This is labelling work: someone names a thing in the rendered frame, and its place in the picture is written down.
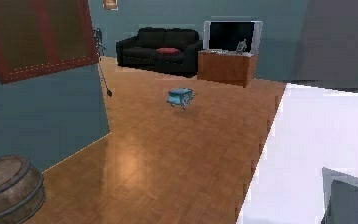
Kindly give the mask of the light blue box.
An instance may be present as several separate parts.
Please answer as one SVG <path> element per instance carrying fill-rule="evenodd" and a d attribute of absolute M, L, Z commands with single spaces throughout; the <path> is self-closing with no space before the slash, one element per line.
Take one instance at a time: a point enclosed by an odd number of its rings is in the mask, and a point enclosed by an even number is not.
<path fill-rule="evenodd" d="M 185 110 L 189 105 L 191 100 L 194 98 L 195 94 L 192 89 L 189 88 L 177 88 L 170 90 L 168 92 L 167 103 L 172 107 L 179 105 Z"/>

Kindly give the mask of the red cushion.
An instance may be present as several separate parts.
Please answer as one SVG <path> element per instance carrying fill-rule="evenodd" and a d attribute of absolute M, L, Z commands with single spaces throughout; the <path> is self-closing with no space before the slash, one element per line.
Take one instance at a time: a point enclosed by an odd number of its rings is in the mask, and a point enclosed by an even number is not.
<path fill-rule="evenodd" d="M 158 48 L 156 49 L 156 52 L 159 54 L 179 54 L 181 51 L 177 48 Z"/>

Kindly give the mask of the brown wooden television cabinet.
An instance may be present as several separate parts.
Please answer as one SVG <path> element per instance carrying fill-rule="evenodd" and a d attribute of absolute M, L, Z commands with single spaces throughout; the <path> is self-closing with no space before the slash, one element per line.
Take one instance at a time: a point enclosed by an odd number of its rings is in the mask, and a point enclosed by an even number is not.
<path fill-rule="evenodd" d="M 254 54 L 198 53 L 198 80 L 246 87 L 254 78 L 258 56 Z"/>

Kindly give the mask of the black sofa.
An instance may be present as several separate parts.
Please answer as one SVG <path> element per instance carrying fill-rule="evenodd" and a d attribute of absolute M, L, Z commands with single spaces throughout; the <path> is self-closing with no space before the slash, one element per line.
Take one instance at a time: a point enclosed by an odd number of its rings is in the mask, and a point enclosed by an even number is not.
<path fill-rule="evenodd" d="M 158 48 L 177 48 L 179 54 L 159 54 Z M 117 63 L 170 75 L 193 77 L 203 41 L 193 29 L 140 28 L 137 35 L 116 43 Z"/>

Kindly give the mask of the silver framed television set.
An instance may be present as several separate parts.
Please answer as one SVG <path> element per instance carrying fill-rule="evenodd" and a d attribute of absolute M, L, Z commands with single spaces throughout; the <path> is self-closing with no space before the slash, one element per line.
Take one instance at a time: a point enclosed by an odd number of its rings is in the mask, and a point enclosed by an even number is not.
<path fill-rule="evenodd" d="M 257 54 L 262 28 L 262 21 L 205 21 L 203 48 L 235 52 L 245 42 L 245 51 Z"/>

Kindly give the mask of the brown wooden barrel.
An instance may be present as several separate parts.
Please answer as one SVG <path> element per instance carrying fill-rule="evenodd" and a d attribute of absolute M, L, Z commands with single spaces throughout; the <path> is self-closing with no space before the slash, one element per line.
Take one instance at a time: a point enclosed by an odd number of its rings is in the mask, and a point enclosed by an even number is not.
<path fill-rule="evenodd" d="M 24 224 L 46 200 L 44 177 L 22 156 L 0 157 L 0 224 Z"/>

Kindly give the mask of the grey cabinet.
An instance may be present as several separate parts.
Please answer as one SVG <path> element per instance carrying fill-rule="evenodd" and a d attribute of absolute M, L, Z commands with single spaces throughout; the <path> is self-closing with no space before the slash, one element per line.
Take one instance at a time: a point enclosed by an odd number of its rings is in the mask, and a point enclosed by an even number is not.
<path fill-rule="evenodd" d="M 321 224 L 358 224 L 358 177 L 322 168 L 325 213 Z"/>

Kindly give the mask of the red framed brown wall picture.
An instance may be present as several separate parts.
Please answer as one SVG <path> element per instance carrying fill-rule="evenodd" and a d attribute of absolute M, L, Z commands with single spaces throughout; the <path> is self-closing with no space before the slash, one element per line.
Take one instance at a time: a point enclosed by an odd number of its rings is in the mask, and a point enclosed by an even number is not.
<path fill-rule="evenodd" d="M 98 62 L 88 0 L 0 0 L 0 82 Z"/>

